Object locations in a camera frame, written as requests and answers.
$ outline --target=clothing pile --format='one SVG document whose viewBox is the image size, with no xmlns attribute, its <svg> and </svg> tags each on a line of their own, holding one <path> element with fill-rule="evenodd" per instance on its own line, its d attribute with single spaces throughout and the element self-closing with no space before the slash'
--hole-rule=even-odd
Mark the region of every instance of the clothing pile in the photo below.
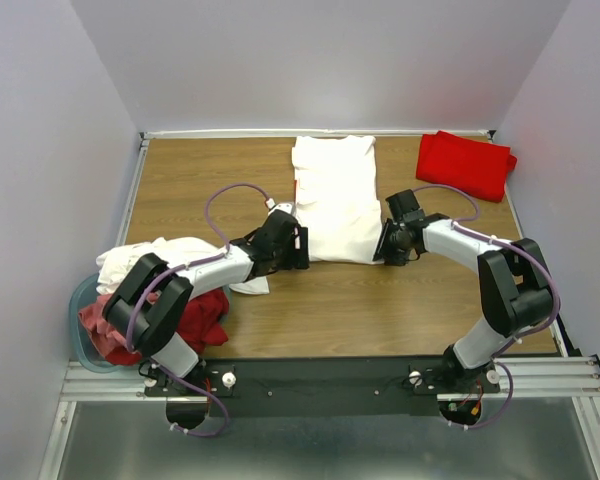
<svg viewBox="0 0 600 480">
<path fill-rule="evenodd" d="M 158 238 L 151 243 L 114 248 L 96 259 L 100 268 L 97 287 L 100 295 L 95 303 L 80 310 L 78 317 L 98 353 L 114 365 L 134 365 L 140 362 L 142 356 L 127 351 L 124 335 L 104 319 L 102 311 L 138 259 L 148 253 L 155 253 L 165 260 L 169 267 L 174 267 L 216 254 L 218 249 L 198 238 L 178 238 L 169 241 Z M 179 275 L 187 277 L 191 273 L 183 271 Z M 230 285 L 230 288 L 252 295 L 269 293 L 267 279 L 264 277 Z M 148 301 L 154 302 L 156 298 L 155 294 L 149 295 Z M 219 346 L 229 340 L 219 323 L 228 311 L 229 302 L 221 288 L 207 292 L 187 303 L 176 332 L 196 353 L 201 354 L 206 346 Z"/>
<path fill-rule="evenodd" d="M 440 131 L 423 135 L 416 178 L 459 188 L 469 195 L 500 202 L 507 174 L 517 163 L 511 149 Z"/>
</svg>

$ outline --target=white wall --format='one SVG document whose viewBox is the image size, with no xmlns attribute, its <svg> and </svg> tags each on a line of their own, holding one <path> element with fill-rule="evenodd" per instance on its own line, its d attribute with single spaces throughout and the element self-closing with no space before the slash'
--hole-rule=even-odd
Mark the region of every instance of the white wall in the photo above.
<svg viewBox="0 0 600 480">
<path fill-rule="evenodd" d="M 568 0 L 72 0 L 143 131 L 495 128 Z"/>
<path fill-rule="evenodd" d="M 37 478 L 136 132 L 68 0 L 0 1 L 0 479 Z"/>
<path fill-rule="evenodd" d="M 600 354 L 600 0 L 574 0 L 497 135 L 510 188 L 563 297 L 574 343 Z"/>
</svg>

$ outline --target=gray floor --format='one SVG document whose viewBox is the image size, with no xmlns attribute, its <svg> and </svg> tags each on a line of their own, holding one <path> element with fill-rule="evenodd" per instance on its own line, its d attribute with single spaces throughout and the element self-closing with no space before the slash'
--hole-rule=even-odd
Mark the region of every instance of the gray floor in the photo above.
<svg viewBox="0 0 600 480">
<path fill-rule="evenodd" d="M 515 400 L 470 432 L 409 416 L 236 419 L 205 440 L 169 432 L 148 403 L 84 404 L 74 422 L 63 479 L 595 478 L 569 399 Z"/>
</svg>

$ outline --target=wooden surface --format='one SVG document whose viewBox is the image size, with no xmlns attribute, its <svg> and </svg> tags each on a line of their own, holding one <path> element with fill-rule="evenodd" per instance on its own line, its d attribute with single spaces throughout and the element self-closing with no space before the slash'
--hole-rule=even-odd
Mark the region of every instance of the wooden surface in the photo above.
<svg viewBox="0 0 600 480">
<path fill-rule="evenodd" d="M 127 243 L 185 236 L 215 245 L 203 218 L 207 198 L 234 182 L 252 182 L 277 201 L 293 199 L 293 138 L 151 140 Z M 377 192 L 384 198 L 423 184 L 414 178 L 419 137 L 379 137 Z M 428 213 L 472 212 L 453 192 L 418 193 Z M 480 202 L 472 228 L 518 238 L 509 205 Z M 260 226 L 262 197 L 240 188 L 220 196 L 212 216 L 229 238 Z M 269 276 L 270 295 L 233 294 L 229 342 L 205 353 L 219 357 L 440 354 L 479 318 L 477 277 L 438 255 L 405 267 L 318 262 L 307 271 Z M 555 352 L 548 331 L 512 351 Z"/>
</svg>

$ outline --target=red garment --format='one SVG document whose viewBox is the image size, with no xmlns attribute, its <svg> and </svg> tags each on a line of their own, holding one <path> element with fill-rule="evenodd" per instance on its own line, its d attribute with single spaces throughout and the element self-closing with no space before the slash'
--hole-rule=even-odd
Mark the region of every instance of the red garment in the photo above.
<svg viewBox="0 0 600 480">
<path fill-rule="evenodd" d="M 502 145 L 476 142 L 440 131 L 423 135 L 416 178 L 459 188 L 476 198 L 500 202 L 507 174 L 517 159 Z"/>
<path fill-rule="evenodd" d="M 135 365 L 142 360 L 142 355 L 129 353 L 124 336 L 102 317 L 102 309 L 110 297 L 111 295 L 99 296 L 96 303 L 81 309 L 78 317 L 96 350 L 107 362 L 113 365 Z M 229 340 L 218 323 L 220 317 L 228 312 L 229 301 L 222 289 L 212 290 L 187 303 L 176 332 L 200 354 L 207 345 L 222 345 Z"/>
<path fill-rule="evenodd" d="M 229 340 L 218 319 L 229 311 L 229 301 L 221 288 L 194 298 L 184 308 L 176 330 L 196 353 L 207 345 L 222 345 Z"/>
</svg>

